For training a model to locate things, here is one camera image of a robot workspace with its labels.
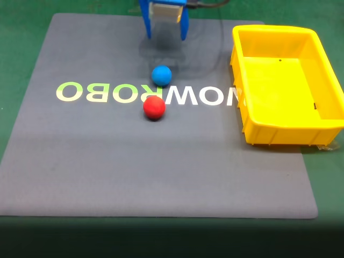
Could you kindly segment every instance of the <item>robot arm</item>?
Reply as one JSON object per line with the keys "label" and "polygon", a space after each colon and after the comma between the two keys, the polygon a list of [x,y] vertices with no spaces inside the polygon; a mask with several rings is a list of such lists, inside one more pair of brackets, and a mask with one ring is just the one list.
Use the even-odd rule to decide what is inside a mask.
{"label": "robot arm", "polygon": [[221,3],[206,4],[198,0],[139,0],[139,3],[149,39],[152,37],[151,18],[159,17],[179,23],[181,38],[185,40],[189,30],[188,8],[217,8],[227,4],[229,1],[224,0]]}

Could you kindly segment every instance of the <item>ball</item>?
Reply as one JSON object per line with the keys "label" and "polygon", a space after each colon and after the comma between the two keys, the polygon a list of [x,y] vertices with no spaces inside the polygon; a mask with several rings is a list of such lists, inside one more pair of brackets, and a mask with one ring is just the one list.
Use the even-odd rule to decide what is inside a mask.
{"label": "ball", "polygon": [[165,113],[165,102],[158,96],[150,96],[144,102],[144,112],[151,120],[160,119]]}
{"label": "ball", "polygon": [[167,66],[157,66],[152,72],[153,82],[161,87],[167,86],[172,79],[172,72]]}

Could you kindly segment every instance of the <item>white letter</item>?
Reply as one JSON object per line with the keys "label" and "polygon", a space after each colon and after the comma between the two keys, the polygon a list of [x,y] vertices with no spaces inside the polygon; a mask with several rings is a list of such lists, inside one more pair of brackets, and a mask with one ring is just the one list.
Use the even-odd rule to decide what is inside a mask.
{"label": "white letter", "polygon": [[[217,93],[217,100],[216,101],[208,101],[206,98],[205,98],[205,93],[208,91],[208,90],[213,90],[213,91],[216,91]],[[201,99],[201,101],[204,103],[204,104],[207,104],[209,106],[216,106],[216,105],[219,105],[222,103],[222,101],[224,101],[224,94],[222,93],[222,91],[218,88],[215,88],[215,87],[204,87],[202,90],[200,90],[199,92],[199,98]]]}
{"label": "white letter", "polygon": [[228,93],[228,99],[227,99],[227,106],[231,106],[233,104],[233,94],[238,100],[237,89],[235,87],[230,87],[230,91]]}
{"label": "white letter", "polygon": [[167,105],[171,104],[173,93],[176,95],[176,99],[177,99],[177,102],[178,102],[179,105],[184,105],[185,104],[185,101],[187,99],[188,93],[190,94],[191,103],[193,105],[198,105],[197,100],[196,100],[196,96],[195,96],[194,91],[192,90],[191,86],[186,86],[184,88],[184,92],[183,92],[182,97],[179,94],[177,86],[170,86],[170,89],[168,90],[166,101],[165,101],[165,103]]}

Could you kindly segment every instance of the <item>green letter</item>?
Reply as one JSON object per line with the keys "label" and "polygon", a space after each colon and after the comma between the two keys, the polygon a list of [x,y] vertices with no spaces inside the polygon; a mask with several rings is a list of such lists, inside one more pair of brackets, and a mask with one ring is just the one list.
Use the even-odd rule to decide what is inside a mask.
{"label": "green letter", "polygon": [[[129,89],[132,90],[132,95],[131,95],[130,98],[122,99],[121,97],[119,97],[119,91],[122,88],[129,88]],[[131,85],[131,84],[121,84],[121,85],[118,85],[113,90],[113,98],[116,101],[118,101],[119,103],[130,103],[130,102],[133,102],[137,97],[138,97],[138,90],[137,90],[137,88],[134,85]]]}
{"label": "green letter", "polygon": [[[94,87],[103,87],[103,90],[96,91]],[[92,83],[88,85],[87,90],[90,92],[87,94],[86,99],[91,102],[107,102],[108,95],[109,95],[109,87],[108,83]],[[101,98],[94,98],[94,95],[101,95]]]}
{"label": "green letter", "polygon": [[[63,89],[70,85],[76,87],[76,94],[73,97],[67,98],[63,95]],[[65,82],[64,84],[61,84],[56,90],[56,96],[61,101],[75,101],[78,98],[80,98],[81,95],[82,95],[82,86],[78,84],[77,82]]]}
{"label": "green letter", "polygon": [[156,92],[153,92],[150,87],[148,87],[148,85],[141,85],[142,88],[144,88],[144,90],[146,91],[146,93],[143,93],[141,95],[141,100],[142,102],[145,102],[145,100],[147,99],[148,96],[158,96],[159,98],[162,98],[162,88],[161,87],[158,87],[156,89]]}

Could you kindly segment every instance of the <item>red ball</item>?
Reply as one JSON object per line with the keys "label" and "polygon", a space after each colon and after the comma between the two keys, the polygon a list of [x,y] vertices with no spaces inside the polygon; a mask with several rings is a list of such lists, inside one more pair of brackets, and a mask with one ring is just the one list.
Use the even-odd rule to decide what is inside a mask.
{"label": "red ball", "polygon": [[144,112],[149,119],[157,120],[165,113],[165,102],[158,96],[150,96],[144,102]]}

